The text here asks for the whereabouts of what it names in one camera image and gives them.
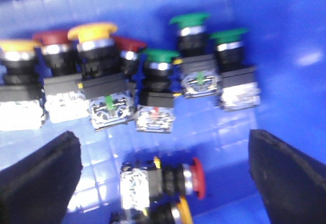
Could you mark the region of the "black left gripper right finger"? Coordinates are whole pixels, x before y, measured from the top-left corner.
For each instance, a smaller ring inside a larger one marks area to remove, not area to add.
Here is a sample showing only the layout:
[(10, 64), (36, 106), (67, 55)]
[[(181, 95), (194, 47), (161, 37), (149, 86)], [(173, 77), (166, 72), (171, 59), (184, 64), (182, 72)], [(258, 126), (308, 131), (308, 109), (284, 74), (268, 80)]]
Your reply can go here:
[(325, 164), (266, 130), (250, 131), (250, 175), (270, 223), (325, 223)]

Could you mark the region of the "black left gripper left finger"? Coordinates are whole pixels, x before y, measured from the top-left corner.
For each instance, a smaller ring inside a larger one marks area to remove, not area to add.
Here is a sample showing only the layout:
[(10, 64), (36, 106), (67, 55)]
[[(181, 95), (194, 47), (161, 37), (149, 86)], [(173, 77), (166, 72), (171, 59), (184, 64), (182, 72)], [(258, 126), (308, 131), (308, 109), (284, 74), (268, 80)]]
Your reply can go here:
[(79, 139), (66, 131), (1, 171), (1, 223), (61, 223), (82, 173)]

